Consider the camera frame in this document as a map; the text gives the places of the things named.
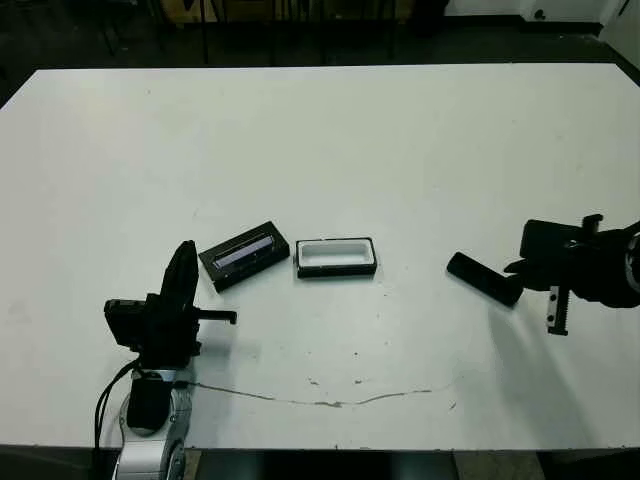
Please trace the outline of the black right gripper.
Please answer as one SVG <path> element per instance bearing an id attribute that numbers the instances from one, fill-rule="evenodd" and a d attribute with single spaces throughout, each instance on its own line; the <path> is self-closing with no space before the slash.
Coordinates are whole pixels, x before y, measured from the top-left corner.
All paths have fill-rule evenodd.
<path id="1" fill-rule="evenodd" d="M 602 230 L 600 213 L 582 218 L 578 225 L 539 220 L 537 263 L 520 259 L 509 263 L 508 274 L 521 277 L 523 289 L 548 292 L 547 332 L 568 334 L 571 295 L 609 308 L 628 306 L 628 229 Z"/>

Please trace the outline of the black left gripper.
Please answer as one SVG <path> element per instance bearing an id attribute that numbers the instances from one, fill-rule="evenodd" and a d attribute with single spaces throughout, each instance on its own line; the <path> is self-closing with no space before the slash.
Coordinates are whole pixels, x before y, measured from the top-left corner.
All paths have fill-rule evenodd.
<path id="1" fill-rule="evenodd" d="M 165 269 L 160 294 L 148 294 L 145 300 L 139 340 L 142 368 L 185 368 L 200 354 L 201 320 L 237 323 L 236 311 L 194 305 L 198 275 L 195 242 L 185 240 Z"/>

